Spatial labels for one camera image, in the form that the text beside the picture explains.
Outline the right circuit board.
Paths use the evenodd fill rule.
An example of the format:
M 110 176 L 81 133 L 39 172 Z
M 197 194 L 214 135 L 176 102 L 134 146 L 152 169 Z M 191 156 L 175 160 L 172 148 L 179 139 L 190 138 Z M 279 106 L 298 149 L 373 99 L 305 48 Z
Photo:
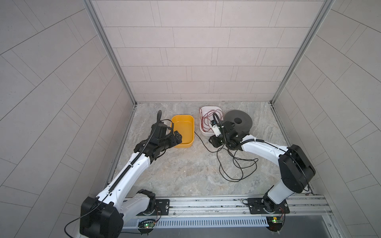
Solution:
M 284 220 L 281 217 L 266 217 L 268 227 L 271 232 L 280 232 L 284 225 Z

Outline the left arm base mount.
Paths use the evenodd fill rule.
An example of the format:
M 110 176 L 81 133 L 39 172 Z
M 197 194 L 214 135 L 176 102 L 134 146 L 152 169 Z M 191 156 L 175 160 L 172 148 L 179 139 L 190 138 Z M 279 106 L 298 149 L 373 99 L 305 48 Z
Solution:
M 155 201 L 155 205 L 151 210 L 148 209 L 144 212 L 141 212 L 138 214 L 138 216 L 156 216 L 157 214 L 166 216 L 169 214 L 169 207 L 169 199 L 157 199 Z

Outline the yellow plastic tray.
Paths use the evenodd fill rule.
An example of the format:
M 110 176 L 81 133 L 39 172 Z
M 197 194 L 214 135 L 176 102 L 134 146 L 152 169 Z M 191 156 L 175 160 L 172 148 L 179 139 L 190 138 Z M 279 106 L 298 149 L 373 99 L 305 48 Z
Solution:
M 189 148 L 194 142 L 194 118 L 191 115 L 175 115 L 172 117 L 174 131 L 182 136 L 181 144 L 175 148 Z

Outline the circuit board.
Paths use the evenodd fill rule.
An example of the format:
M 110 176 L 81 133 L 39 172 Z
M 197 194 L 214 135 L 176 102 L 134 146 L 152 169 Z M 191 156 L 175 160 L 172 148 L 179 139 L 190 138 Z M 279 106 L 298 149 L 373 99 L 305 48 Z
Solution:
M 268 227 L 271 232 L 280 232 L 284 225 L 284 220 L 281 217 L 266 217 Z
M 138 223 L 138 229 L 153 229 L 156 225 L 155 219 L 146 219 Z

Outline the aluminium corner post left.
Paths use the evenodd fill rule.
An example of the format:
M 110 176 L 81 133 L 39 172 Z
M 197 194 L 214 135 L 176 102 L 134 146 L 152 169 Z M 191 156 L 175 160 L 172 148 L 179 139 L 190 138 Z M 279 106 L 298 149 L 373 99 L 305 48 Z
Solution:
M 114 70 L 116 71 L 116 74 L 118 75 L 119 79 L 121 80 L 121 82 L 122 82 L 125 90 L 127 91 L 127 94 L 130 97 L 132 103 L 134 104 L 134 106 L 136 106 L 137 101 L 135 100 L 133 93 L 132 93 L 130 87 L 128 86 L 125 75 L 121 69 L 121 66 L 120 66 L 117 58 L 116 58 L 114 50 L 111 47 L 111 44 L 110 44 L 110 42 L 107 38 L 106 32 L 105 32 L 105 30 L 101 24 L 100 18 L 98 17 L 98 15 L 95 11 L 95 8 L 94 8 L 92 1 L 84 0 L 83 5 L 84 5 L 84 7 L 85 7 L 85 9 L 89 15 L 89 18 L 90 18 L 98 36 L 99 36 L 99 38 L 100 38 L 100 41 L 101 41 L 103 47 L 105 48 L 107 55 L 109 56 L 110 62 L 112 64 Z

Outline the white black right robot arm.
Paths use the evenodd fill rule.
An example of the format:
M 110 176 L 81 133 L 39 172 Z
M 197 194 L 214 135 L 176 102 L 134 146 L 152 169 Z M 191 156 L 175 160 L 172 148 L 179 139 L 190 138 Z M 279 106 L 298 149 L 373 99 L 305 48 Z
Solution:
M 280 146 L 258 139 L 246 132 L 235 130 L 230 121 L 212 120 L 214 136 L 209 142 L 215 147 L 226 145 L 228 149 L 259 155 L 279 167 L 281 179 L 270 188 L 261 200 L 266 213 L 275 213 L 282 202 L 294 193 L 302 193 L 316 174 L 306 154 L 297 145 Z

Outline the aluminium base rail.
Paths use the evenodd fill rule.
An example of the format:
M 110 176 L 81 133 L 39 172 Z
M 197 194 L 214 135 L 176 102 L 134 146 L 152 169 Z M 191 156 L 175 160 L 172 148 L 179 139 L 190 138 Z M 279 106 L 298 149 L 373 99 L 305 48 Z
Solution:
M 170 207 L 167 217 L 229 217 L 240 215 L 252 215 L 249 208 L 242 203 L 247 196 L 181 196 L 164 197 L 157 199 L 169 199 Z M 331 214 L 331 208 L 322 195 L 292 195 L 286 199 L 290 209 L 290 215 L 324 215 Z M 280 214 L 259 214 L 256 216 L 272 216 Z

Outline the left circuit board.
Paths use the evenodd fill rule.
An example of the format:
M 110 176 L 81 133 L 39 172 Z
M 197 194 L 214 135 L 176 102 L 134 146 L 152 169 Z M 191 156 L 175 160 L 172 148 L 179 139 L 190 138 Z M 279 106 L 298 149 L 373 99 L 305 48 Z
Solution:
M 146 219 L 138 223 L 138 229 L 153 229 L 156 225 L 155 219 Z

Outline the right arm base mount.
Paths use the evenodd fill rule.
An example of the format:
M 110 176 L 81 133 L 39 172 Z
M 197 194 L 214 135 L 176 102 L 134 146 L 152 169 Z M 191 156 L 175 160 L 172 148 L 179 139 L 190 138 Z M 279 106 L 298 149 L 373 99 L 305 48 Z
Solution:
M 282 201 L 280 204 L 265 203 L 263 198 L 251 197 L 242 200 L 242 203 L 249 208 L 250 214 L 289 214 L 290 209 L 286 200 Z

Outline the white plastic tray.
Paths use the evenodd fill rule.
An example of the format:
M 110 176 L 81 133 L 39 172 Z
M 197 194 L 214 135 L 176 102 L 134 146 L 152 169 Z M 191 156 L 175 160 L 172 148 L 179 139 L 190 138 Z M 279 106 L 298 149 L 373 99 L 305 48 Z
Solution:
M 211 137 L 214 135 L 210 126 L 213 113 L 216 113 L 223 120 L 221 108 L 216 106 L 203 106 L 199 108 L 199 128 L 203 136 Z

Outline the aluminium corner post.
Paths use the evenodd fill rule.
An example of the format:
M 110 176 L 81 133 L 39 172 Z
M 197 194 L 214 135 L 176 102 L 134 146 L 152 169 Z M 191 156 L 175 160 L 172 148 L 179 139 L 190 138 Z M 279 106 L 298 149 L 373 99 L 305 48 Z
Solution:
M 136 106 L 137 101 L 135 100 L 133 93 L 132 93 L 130 87 L 128 86 L 125 75 L 121 69 L 121 66 L 120 66 L 117 58 L 116 58 L 114 50 L 111 47 L 111 44 L 110 44 L 110 42 L 107 38 L 106 32 L 105 32 L 105 30 L 101 24 L 100 18 L 98 17 L 98 15 L 95 11 L 95 8 L 94 8 L 92 1 L 84 0 L 83 5 L 84 5 L 84 7 L 85 7 L 85 9 L 89 15 L 89 18 L 90 18 L 98 36 L 99 36 L 99 38 L 100 38 L 100 41 L 101 41 L 103 47 L 105 48 L 107 55 L 109 56 L 110 62 L 112 64 L 114 70 L 116 71 L 116 74 L 118 75 L 119 79 L 121 80 L 121 82 L 122 82 L 125 90 L 127 91 L 127 94 L 130 97 L 132 103 L 134 104 L 134 106 Z
M 305 54 L 306 50 L 308 49 L 309 45 L 311 44 L 313 38 L 317 34 L 320 26 L 322 25 L 323 21 L 325 20 L 327 14 L 329 13 L 332 5 L 334 4 L 334 0 L 325 0 L 319 10 L 319 12 L 316 15 L 316 18 L 314 19 L 310 29 L 308 30 L 300 48 L 298 49 L 290 67 L 288 68 L 283 80 L 281 81 L 274 97 L 270 101 L 270 103 L 274 106 L 276 101 L 279 99 L 282 91 L 284 90 L 287 82 L 291 78 L 292 74 L 294 73 L 296 67 L 300 63 L 303 55 Z

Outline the grey perforated cable spool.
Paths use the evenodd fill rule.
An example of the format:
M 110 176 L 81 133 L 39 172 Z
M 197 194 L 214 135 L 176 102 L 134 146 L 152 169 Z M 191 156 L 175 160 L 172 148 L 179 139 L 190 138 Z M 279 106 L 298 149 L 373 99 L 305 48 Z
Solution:
M 250 133 L 253 126 L 253 120 L 247 113 L 240 110 L 231 110 L 224 116 L 225 121 L 233 123 L 233 128 L 237 132 Z

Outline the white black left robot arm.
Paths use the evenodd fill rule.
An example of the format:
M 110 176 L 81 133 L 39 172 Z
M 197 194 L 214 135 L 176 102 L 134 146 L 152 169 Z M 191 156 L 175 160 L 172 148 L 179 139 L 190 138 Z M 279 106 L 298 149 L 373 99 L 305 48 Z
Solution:
M 133 198 L 126 196 L 141 174 L 167 149 L 182 142 L 182 136 L 167 126 L 158 111 L 148 139 L 136 145 L 124 168 L 96 197 L 86 198 L 80 211 L 79 232 L 88 238 L 117 238 L 124 223 L 140 213 L 160 215 L 155 193 L 141 189 Z

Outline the aluminium corner post right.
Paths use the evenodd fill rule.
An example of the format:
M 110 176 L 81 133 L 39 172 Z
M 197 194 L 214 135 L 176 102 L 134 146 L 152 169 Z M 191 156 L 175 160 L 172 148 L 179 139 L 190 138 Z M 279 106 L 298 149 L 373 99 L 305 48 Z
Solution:
M 298 49 L 290 67 L 288 68 L 283 80 L 281 81 L 274 97 L 270 101 L 270 103 L 274 106 L 276 101 L 279 99 L 282 91 L 284 90 L 287 82 L 291 78 L 292 74 L 294 73 L 296 67 L 300 63 L 303 55 L 305 54 L 306 50 L 308 49 L 309 45 L 311 44 L 313 38 L 317 34 L 320 26 L 322 25 L 323 21 L 325 20 L 327 14 L 329 13 L 332 5 L 334 4 L 334 0 L 325 0 L 319 10 L 319 12 L 316 15 L 316 18 L 314 19 L 310 29 L 308 30 L 300 48 Z

